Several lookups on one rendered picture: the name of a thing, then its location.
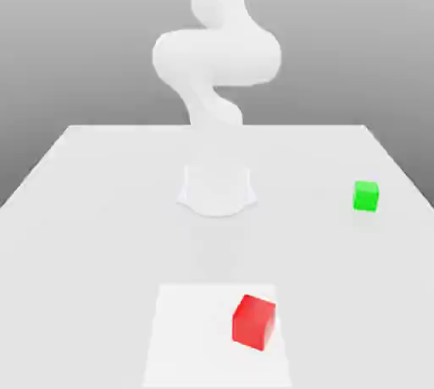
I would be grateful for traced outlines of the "small green cube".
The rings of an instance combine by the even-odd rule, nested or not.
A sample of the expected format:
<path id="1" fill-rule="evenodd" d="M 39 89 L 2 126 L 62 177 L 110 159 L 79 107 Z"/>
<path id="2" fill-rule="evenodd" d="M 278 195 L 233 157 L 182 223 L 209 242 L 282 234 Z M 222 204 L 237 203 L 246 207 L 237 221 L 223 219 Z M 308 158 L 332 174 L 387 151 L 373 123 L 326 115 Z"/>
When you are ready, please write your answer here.
<path id="1" fill-rule="evenodd" d="M 375 181 L 355 181 L 353 185 L 353 209 L 375 212 L 380 189 Z"/>

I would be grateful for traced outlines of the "small red cube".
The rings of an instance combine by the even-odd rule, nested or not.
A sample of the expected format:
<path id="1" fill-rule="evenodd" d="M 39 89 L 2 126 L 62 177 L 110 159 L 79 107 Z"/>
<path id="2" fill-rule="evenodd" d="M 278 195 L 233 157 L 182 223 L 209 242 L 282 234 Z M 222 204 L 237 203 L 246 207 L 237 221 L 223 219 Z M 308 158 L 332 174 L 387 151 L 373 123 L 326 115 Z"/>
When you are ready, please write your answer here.
<path id="1" fill-rule="evenodd" d="M 245 294 L 232 315 L 232 340 L 264 351 L 275 327 L 275 313 L 275 303 Z"/>

